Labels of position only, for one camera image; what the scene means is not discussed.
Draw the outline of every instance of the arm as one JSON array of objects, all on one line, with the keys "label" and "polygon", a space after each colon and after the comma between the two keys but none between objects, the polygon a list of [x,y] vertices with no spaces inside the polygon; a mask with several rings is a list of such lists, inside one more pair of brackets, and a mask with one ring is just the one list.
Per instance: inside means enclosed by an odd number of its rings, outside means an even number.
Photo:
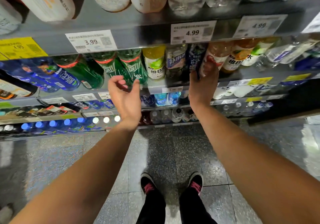
[{"label": "arm", "polygon": [[93,223],[116,180],[141,117],[139,81],[130,93],[123,76],[108,88],[122,121],[30,201],[11,224]]},{"label": "arm", "polygon": [[210,107],[218,70],[190,74],[190,105],[218,159],[263,223],[319,223],[320,182]]}]

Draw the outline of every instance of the floor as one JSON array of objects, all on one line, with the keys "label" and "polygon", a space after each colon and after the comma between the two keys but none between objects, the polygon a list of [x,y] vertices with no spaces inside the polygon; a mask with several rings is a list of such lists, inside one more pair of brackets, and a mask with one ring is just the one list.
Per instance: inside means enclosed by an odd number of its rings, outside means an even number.
[{"label": "floor", "polygon": [[[304,119],[240,127],[320,180],[320,124]],[[16,212],[105,133],[0,142],[0,206]],[[201,125],[136,131],[117,180],[95,222],[134,224],[144,203],[147,171],[166,199],[166,223],[181,223],[178,196],[194,171],[204,176],[201,198],[219,223],[261,223],[218,161]]]}]

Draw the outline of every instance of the green bottle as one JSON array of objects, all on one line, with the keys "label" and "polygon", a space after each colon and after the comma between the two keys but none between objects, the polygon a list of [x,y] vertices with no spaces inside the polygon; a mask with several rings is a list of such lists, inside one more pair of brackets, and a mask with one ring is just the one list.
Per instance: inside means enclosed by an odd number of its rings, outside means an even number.
[{"label": "green bottle", "polygon": [[97,72],[95,67],[90,65],[91,63],[87,63],[82,55],[53,56],[52,59],[58,66],[77,77],[85,88],[98,89],[102,87],[103,75]]},{"label": "green bottle", "polygon": [[115,51],[97,52],[91,55],[110,78],[112,76],[122,75],[128,86],[133,84],[128,70],[122,66]]},{"label": "green bottle", "polygon": [[141,49],[119,50],[118,57],[133,81],[139,79],[140,84],[145,84],[148,81],[148,74],[142,64]]}]

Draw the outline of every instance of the right hand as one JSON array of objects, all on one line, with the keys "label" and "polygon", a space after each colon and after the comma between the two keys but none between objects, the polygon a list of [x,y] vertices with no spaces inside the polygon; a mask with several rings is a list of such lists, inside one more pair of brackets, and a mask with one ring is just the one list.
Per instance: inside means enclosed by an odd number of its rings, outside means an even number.
[{"label": "right hand", "polygon": [[129,122],[137,127],[141,118],[140,83],[135,80],[131,92],[123,76],[113,76],[108,81],[108,90],[111,100],[121,115],[122,121]]},{"label": "right hand", "polygon": [[203,72],[206,76],[200,80],[195,70],[190,73],[189,100],[193,111],[200,105],[210,106],[218,85],[219,70],[215,63],[206,62]]}]

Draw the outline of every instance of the shoe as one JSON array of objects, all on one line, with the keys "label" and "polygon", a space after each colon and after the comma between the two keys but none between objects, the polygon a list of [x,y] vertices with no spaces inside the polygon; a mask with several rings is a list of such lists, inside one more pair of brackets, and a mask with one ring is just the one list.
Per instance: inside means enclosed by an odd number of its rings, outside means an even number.
[{"label": "shoe", "polygon": [[199,172],[194,172],[189,177],[188,188],[194,188],[198,194],[201,193],[203,186],[203,177]]},{"label": "shoe", "polygon": [[149,174],[146,172],[141,174],[140,184],[142,191],[147,195],[150,191],[155,190],[157,187]]}]

